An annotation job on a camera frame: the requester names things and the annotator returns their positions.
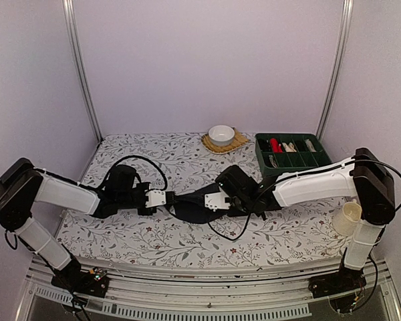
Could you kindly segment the black striped underwear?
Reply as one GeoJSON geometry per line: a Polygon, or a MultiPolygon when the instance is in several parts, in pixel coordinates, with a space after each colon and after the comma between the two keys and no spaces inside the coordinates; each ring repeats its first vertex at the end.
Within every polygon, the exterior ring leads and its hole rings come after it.
{"type": "Polygon", "coordinates": [[[257,143],[259,145],[259,150],[261,152],[273,152],[273,149],[271,147],[270,141],[268,139],[260,138],[257,141],[257,143]]]}

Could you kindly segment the beige rolled cloth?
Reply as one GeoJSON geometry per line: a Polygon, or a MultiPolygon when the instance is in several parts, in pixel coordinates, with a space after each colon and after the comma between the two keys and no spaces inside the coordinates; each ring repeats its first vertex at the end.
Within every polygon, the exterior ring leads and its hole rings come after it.
{"type": "Polygon", "coordinates": [[[290,143],[283,142],[282,147],[284,148],[285,152],[297,152],[297,149],[292,142],[290,143]]]}

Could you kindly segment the woven straw mat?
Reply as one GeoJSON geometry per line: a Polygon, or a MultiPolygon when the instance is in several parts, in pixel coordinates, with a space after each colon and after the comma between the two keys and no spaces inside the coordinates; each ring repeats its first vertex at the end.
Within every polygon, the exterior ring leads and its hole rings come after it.
{"type": "Polygon", "coordinates": [[[200,139],[202,145],[213,154],[226,154],[237,150],[249,142],[236,128],[216,125],[200,139]]]}

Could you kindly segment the red rolled cloth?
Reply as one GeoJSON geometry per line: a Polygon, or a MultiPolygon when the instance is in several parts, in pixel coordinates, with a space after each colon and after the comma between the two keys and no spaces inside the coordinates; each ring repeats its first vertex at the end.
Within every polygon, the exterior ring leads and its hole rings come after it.
{"type": "Polygon", "coordinates": [[[270,146],[271,146],[271,150],[274,153],[282,153],[283,152],[283,150],[281,148],[281,145],[280,145],[279,141],[276,138],[271,138],[269,140],[269,143],[270,143],[270,146]]]}

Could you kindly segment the green compartment organizer box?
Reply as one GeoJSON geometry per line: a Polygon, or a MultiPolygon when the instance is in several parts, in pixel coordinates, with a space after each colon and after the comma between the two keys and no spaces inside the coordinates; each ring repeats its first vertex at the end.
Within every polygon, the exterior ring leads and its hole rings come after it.
{"type": "Polygon", "coordinates": [[[255,135],[255,154],[263,177],[279,176],[314,169],[331,164],[325,148],[314,134],[310,133],[257,133],[255,135]],[[276,138],[283,150],[282,153],[261,152],[257,141],[276,138]],[[282,143],[292,142],[297,152],[285,152],[282,143]]]}

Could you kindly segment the cream plastic cup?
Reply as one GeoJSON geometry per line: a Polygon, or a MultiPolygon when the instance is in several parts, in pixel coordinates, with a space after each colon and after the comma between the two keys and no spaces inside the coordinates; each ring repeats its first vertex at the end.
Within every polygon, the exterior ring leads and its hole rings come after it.
{"type": "Polygon", "coordinates": [[[342,205],[331,221],[335,231],[343,236],[351,236],[362,216],[362,207],[353,199],[342,205]]]}

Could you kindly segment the floral tablecloth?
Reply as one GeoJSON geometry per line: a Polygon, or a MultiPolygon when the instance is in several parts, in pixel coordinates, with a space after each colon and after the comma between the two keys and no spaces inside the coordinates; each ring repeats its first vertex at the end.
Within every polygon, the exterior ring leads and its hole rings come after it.
{"type": "MultiPolygon", "coordinates": [[[[84,177],[96,186],[116,162],[134,167],[154,188],[168,185],[181,195],[212,183],[230,165],[255,180],[261,173],[255,137],[229,154],[210,153],[198,133],[121,134],[105,137],[84,177]]],[[[196,225],[159,208],[149,217],[135,210],[94,219],[70,211],[57,239],[74,255],[90,259],[170,268],[241,268],[338,257],[349,239],[331,221],[342,197],[301,203],[268,212],[266,219],[223,217],[196,225]]]]}

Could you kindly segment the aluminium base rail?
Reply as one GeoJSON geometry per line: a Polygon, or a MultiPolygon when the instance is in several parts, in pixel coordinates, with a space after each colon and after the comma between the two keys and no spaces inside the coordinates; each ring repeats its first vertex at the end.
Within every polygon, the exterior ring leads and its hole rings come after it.
{"type": "Polygon", "coordinates": [[[333,310],[342,292],[316,298],[309,280],[335,272],[338,259],[289,265],[182,268],[81,258],[85,269],[105,269],[103,298],[84,296],[92,320],[401,320],[401,303],[386,262],[367,263],[358,309],[333,310]]]}

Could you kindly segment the dark navy underwear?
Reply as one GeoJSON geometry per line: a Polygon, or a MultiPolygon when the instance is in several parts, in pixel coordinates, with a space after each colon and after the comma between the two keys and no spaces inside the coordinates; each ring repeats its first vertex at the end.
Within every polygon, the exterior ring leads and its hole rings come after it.
{"type": "Polygon", "coordinates": [[[210,187],[183,195],[175,194],[175,203],[165,205],[168,212],[180,221],[194,224],[205,224],[225,216],[228,210],[211,211],[204,206],[205,194],[217,193],[219,188],[210,187]]]}

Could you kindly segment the right aluminium frame post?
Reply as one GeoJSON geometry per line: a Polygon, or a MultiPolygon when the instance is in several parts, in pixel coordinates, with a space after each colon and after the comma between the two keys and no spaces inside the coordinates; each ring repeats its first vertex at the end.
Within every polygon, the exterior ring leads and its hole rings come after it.
{"type": "Polygon", "coordinates": [[[350,36],[353,8],[354,8],[353,0],[343,1],[336,53],[333,61],[333,67],[331,69],[329,85],[325,95],[325,101],[323,104],[321,116],[319,118],[319,124],[316,130],[316,136],[319,140],[322,140],[324,138],[326,126],[331,116],[331,109],[333,106],[333,101],[338,87],[338,81],[340,78],[346,47],[350,36]]]}

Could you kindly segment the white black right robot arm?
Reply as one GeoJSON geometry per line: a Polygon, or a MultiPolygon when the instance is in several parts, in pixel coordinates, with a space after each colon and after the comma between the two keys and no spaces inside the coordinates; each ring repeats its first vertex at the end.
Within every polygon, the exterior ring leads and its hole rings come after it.
{"type": "Polygon", "coordinates": [[[314,298],[332,296],[366,285],[364,265],[383,230],[401,205],[395,201],[393,174],[397,170],[380,162],[367,148],[359,148],[351,158],[339,163],[301,172],[283,173],[256,183],[237,165],[217,178],[218,193],[205,195],[205,207],[216,211],[237,209],[244,214],[266,211],[332,197],[355,197],[362,208],[339,270],[309,279],[314,298]]]}

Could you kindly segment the aluminium frame post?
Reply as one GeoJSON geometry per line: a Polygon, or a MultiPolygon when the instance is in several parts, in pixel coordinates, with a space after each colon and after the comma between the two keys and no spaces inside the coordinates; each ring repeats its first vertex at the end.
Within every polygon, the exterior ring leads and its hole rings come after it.
{"type": "Polygon", "coordinates": [[[346,47],[350,36],[353,8],[354,8],[353,0],[343,1],[336,53],[333,61],[333,67],[331,69],[329,85],[325,95],[325,101],[323,104],[321,116],[319,118],[319,124],[316,130],[316,136],[319,140],[322,140],[324,138],[326,126],[331,116],[331,109],[333,106],[333,101],[338,87],[338,81],[340,78],[346,47]]]}
{"type": "Polygon", "coordinates": [[[88,84],[88,77],[84,67],[82,49],[78,37],[76,15],[74,11],[74,2],[71,0],[63,0],[62,4],[63,4],[63,14],[65,19],[65,24],[70,41],[70,47],[72,50],[72,55],[74,57],[74,66],[76,68],[76,74],[78,77],[78,82],[80,84],[80,89],[84,105],[86,108],[86,113],[88,115],[88,120],[90,121],[94,137],[98,143],[101,143],[101,141],[103,140],[103,135],[100,128],[100,122],[98,120],[98,116],[94,108],[94,103],[92,100],[92,95],[88,84]]]}

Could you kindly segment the left aluminium frame post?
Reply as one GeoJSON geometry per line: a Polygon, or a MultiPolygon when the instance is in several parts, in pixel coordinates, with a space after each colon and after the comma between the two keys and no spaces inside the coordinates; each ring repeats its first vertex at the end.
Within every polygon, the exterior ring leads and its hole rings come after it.
{"type": "Polygon", "coordinates": [[[98,116],[94,108],[94,103],[92,100],[92,95],[88,84],[88,77],[84,67],[82,49],[78,37],[76,15],[74,11],[74,2],[71,0],[63,0],[62,4],[63,4],[63,14],[65,19],[65,24],[70,41],[70,47],[72,50],[72,55],[74,57],[74,66],[76,68],[76,74],[78,77],[78,82],[80,84],[80,89],[84,105],[86,108],[86,113],[88,115],[88,120],[90,121],[94,137],[98,143],[101,143],[101,141],[103,140],[103,135],[100,128],[100,122],[98,120],[98,116]]]}

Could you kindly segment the white ceramic bowl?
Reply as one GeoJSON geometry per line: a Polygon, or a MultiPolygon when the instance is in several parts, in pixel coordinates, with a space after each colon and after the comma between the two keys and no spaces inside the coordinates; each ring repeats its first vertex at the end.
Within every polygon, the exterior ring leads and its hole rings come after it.
{"type": "Polygon", "coordinates": [[[216,146],[228,146],[235,138],[235,130],[226,125],[216,125],[209,129],[210,141],[216,146]]]}

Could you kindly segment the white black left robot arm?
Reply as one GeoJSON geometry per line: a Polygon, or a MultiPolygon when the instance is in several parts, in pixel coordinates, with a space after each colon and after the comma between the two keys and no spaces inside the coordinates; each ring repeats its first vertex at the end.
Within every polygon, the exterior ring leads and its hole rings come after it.
{"type": "Polygon", "coordinates": [[[121,209],[137,209],[141,215],[150,215],[166,203],[166,193],[151,189],[128,165],[112,166],[98,187],[36,168],[26,158],[16,161],[1,175],[0,225],[49,264],[55,282],[80,290],[86,282],[98,282],[101,277],[95,272],[83,272],[79,261],[33,218],[31,208],[35,202],[107,218],[121,209]]]}

